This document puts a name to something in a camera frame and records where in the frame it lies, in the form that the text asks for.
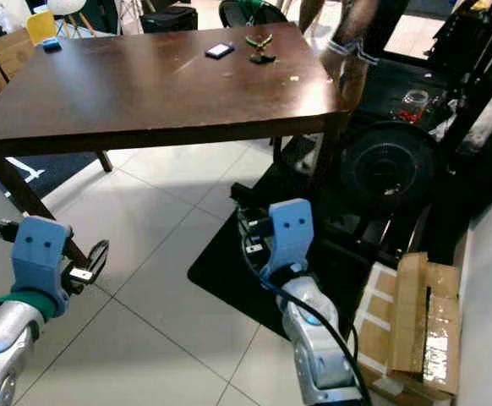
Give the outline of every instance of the yellow object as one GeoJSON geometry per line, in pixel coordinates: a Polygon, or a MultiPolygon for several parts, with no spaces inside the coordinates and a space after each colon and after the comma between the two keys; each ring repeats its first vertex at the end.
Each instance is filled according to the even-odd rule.
{"type": "Polygon", "coordinates": [[[492,0],[478,0],[473,6],[472,11],[488,10],[492,5],[492,0]]]}
{"type": "Polygon", "coordinates": [[[26,20],[26,29],[34,47],[43,40],[57,35],[54,16],[49,10],[31,15],[26,20]]]}

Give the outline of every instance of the cardboard box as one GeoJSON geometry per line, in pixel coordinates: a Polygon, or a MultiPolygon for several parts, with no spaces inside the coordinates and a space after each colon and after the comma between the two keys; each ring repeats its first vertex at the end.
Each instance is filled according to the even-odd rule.
{"type": "Polygon", "coordinates": [[[398,263],[395,305],[391,318],[391,371],[423,373],[428,260],[426,253],[414,253],[404,255],[398,263]]]}
{"type": "MultiPolygon", "coordinates": [[[[0,36],[0,66],[10,79],[28,62],[33,53],[34,46],[26,30],[0,36]]],[[[0,91],[6,84],[0,73],[0,91]]]]}
{"type": "Polygon", "coordinates": [[[391,314],[395,302],[396,271],[374,264],[355,318],[358,364],[367,385],[402,406],[449,406],[452,396],[405,375],[389,376],[391,314]]]}
{"type": "Polygon", "coordinates": [[[424,348],[424,384],[456,395],[460,360],[459,272],[453,266],[429,264],[426,279],[431,294],[424,348]]]}

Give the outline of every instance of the black cable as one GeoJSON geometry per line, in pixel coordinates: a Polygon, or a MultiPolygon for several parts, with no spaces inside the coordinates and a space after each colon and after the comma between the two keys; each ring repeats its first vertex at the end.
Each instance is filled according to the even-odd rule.
{"type": "Polygon", "coordinates": [[[18,231],[19,224],[17,222],[10,222],[8,220],[2,220],[2,222],[0,222],[0,238],[5,241],[14,243],[18,231]]]}
{"type": "Polygon", "coordinates": [[[272,291],[274,294],[277,294],[277,295],[281,296],[283,299],[285,299],[286,301],[294,303],[295,305],[308,311],[313,317],[315,317],[328,330],[328,332],[335,339],[336,343],[338,344],[338,346],[340,347],[340,349],[344,353],[345,357],[347,358],[347,362],[351,366],[351,368],[353,370],[353,374],[355,375],[355,378],[358,381],[359,391],[363,395],[363,398],[366,402],[366,406],[372,406],[372,399],[370,398],[370,394],[369,394],[368,388],[366,387],[366,383],[364,382],[363,375],[361,374],[361,371],[359,370],[357,363],[355,362],[353,356],[349,352],[349,349],[347,348],[346,343],[344,343],[343,339],[340,337],[340,334],[338,334],[336,332],[334,327],[328,322],[328,320],[326,320],[326,318],[319,311],[317,311],[316,309],[314,309],[310,305],[304,303],[302,300],[297,299],[295,296],[293,296],[289,292],[286,292],[282,288],[278,288],[277,286],[273,285],[268,280],[261,277],[259,275],[259,273],[255,270],[254,264],[252,264],[248,258],[248,254],[246,253],[246,249],[245,249],[245,243],[246,243],[246,236],[243,236],[241,244],[240,244],[240,250],[243,254],[243,258],[246,261],[246,264],[248,265],[249,270],[252,272],[254,277],[261,283],[261,285],[263,285],[265,288],[272,291]]]}
{"type": "Polygon", "coordinates": [[[357,362],[358,358],[358,333],[357,329],[355,328],[355,325],[353,323],[350,323],[351,326],[351,334],[353,335],[353,342],[355,345],[353,345],[353,359],[355,362],[357,362]]]}

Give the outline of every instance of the packing tape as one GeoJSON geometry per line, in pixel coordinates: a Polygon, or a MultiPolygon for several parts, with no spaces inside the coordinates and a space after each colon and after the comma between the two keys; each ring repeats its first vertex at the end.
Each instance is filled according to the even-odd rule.
{"type": "Polygon", "coordinates": [[[357,313],[359,313],[362,317],[363,320],[368,320],[374,323],[376,326],[381,327],[384,330],[387,330],[388,332],[391,330],[391,324],[389,324],[387,321],[380,319],[379,317],[375,315],[371,315],[370,313],[362,310],[357,310],[357,313]]]}
{"type": "Polygon", "coordinates": [[[386,375],[387,373],[387,365],[383,365],[376,361],[373,358],[370,358],[368,355],[364,355],[363,353],[358,353],[358,362],[368,366],[372,370],[377,370],[379,373],[386,375]]]}
{"type": "Polygon", "coordinates": [[[391,379],[388,376],[383,376],[377,381],[373,382],[375,387],[378,387],[384,392],[390,393],[392,396],[398,396],[402,392],[404,392],[404,384],[394,379],[391,379]]]}
{"type": "Polygon", "coordinates": [[[385,302],[393,303],[395,301],[395,299],[392,296],[390,296],[389,294],[386,294],[385,292],[381,292],[378,289],[365,288],[364,291],[369,292],[369,293],[373,294],[374,296],[377,296],[378,298],[383,299],[385,302]]]}
{"type": "Polygon", "coordinates": [[[370,306],[370,300],[372,300],[373,291],[378,283],[378,278],[381,274],[382,265],[377,262],[372,266],[372,271],[370,272],[370,277],[364,288],[363,297],[361,298],[361,303],[358,306],[357,314],[361,316],[355,317],[355,328],[357,329],[357,334],[361,333],[363,328],[364,315],[367,314],[367,310],[370,306]]]}
{"type": "Polygon", "coordinates": [[[374,263],[374,266],[378,267],[380,271],[386,273],[387,275],[391,275],[392,277],[396,277],[398,275],[398,272],[396,272],[394,269],[380,264],[379,262],[374,263]]]}

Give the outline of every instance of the smartphone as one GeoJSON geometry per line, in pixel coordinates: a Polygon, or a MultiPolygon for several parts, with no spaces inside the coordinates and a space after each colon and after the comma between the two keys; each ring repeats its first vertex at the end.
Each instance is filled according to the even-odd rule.
{"type": "Polygon", "coordinates": [[[228,53],[235,50],[233,45],[219,43],[214,45],[211,49],[205,51],[205,55],[209,58],[220,59],[225,57],[228,53]]]}

